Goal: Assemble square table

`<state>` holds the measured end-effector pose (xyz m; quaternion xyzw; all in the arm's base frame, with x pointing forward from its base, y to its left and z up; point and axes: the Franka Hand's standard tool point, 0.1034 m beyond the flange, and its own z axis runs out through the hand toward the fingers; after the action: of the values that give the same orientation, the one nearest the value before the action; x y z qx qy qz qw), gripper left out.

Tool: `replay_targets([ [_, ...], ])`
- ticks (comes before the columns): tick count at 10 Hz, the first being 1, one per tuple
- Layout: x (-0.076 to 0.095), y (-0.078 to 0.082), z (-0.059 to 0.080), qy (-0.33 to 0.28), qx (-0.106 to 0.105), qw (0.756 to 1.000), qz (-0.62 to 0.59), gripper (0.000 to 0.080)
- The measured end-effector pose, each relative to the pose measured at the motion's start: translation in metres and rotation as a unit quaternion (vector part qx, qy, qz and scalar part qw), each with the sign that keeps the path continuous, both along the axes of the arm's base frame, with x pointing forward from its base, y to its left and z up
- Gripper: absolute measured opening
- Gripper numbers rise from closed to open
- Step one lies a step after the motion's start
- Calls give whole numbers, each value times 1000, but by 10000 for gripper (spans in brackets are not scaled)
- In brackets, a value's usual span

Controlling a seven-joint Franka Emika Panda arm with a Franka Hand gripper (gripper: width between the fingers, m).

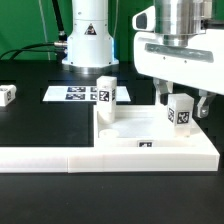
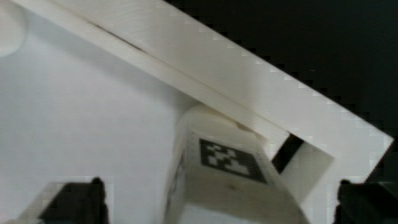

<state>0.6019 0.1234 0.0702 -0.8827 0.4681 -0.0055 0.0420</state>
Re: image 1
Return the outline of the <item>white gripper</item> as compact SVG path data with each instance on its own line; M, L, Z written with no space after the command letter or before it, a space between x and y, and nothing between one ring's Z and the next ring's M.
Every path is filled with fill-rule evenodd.
M190 38L187 47L166 46L161 35L137 32L134 64L140 74L158 78L156 105L167 105L172 82L201 89L196 116L205 118L215 93L224 95L224 30L208 29Z

